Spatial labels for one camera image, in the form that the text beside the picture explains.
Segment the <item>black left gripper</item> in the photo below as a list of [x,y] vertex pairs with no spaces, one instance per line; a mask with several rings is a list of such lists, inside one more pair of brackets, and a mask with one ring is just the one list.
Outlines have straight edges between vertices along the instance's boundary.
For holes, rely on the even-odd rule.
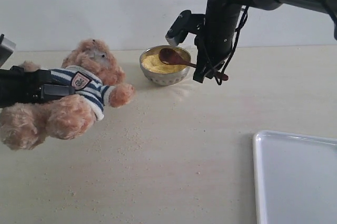
[[75,94],[72,86],[54,85],[50,70],[1,69],[1,108],[15,103],[49,102]]

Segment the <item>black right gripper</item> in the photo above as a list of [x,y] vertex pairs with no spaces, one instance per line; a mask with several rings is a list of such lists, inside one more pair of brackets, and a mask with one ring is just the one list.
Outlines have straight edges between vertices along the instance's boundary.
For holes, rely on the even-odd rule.
[[248,0],[207,0],[200,37],[204,48],[198,48],[194,81],[204,82],[209,71],[207,58],[212,63],[219,63],[229,56],[241,8],[247,3]]

